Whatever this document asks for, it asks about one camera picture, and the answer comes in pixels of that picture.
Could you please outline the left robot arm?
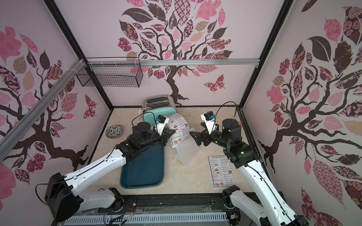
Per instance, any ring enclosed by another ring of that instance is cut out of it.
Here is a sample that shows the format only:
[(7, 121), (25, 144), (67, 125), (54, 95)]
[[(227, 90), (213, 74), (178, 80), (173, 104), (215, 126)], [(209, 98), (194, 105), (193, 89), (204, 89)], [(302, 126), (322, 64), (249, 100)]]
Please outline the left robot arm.
[(79, 211), (97, 208), (122, 208), (123, 198), (115, 188), (100, 192), (86, 192), (86, 188), (109, 172), (135, 160), (154, 145), (166, 146), (175, 130), (157, 125), (153, 130), (149, 123), (140, 122), (133, 127), (127, 139), (97, 161), (66, 175), (56, 173), (50, 177), (45, 193), (45, 203), (54, 221), (64, 222)]

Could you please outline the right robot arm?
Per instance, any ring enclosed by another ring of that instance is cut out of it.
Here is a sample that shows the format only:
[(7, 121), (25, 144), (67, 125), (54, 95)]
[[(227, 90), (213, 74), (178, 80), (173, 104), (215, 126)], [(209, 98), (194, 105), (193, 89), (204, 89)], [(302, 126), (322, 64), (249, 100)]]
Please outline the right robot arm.
[(234, 164), (252, 186), (259, 202), (245, 195), (237, 186), (223, 191), (225, 205), (236, 207), (258, 226), (307, 226), (303, 215), (297, 215), (282, 198), (266, 175), (258, 154), (241, 137), (241, 126), (235, 119), (223, 120), (218, 126), (215, 120), (205, 120), (202, 132), (189, 134), (198, 146), (214, 143), (223, 148), (227, 159)]

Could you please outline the new dim sum menu sheet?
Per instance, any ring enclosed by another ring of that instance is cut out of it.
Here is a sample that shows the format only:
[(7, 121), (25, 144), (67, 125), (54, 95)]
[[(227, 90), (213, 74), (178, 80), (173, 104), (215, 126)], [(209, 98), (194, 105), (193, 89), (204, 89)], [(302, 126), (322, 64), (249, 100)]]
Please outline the new dim sum menu sheet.
[(171, 136), (171, 144), (173, 148), (176, 148), (179, 144), (190, 137), (190, 127), (186, 119), (180, 114), (174, 114), (169, 117), (167, 126), (171, 130), (175, 130), (175, 133)]

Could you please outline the white acrylic menu holder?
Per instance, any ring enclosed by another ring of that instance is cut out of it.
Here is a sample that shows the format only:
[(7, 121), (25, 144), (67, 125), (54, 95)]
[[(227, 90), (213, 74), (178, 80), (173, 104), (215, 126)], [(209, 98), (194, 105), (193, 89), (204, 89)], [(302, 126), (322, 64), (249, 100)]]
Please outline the white acrylic menu holder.
[(184, 138), (176, 147), (176, 154), (174, 157), (186, 167), (190, 161), (199, 152), (199, 146), (196, 144), (192, 136), (187, 132), (186, 138)]

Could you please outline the old menu sheet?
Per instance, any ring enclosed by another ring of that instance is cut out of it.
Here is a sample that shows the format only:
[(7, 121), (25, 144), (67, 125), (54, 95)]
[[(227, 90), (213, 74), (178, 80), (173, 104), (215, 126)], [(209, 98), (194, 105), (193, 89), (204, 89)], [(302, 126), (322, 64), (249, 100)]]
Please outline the old menu sheet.
[(232, 164), (226, 155), (208, 157), (214, 190), (236, 185)]

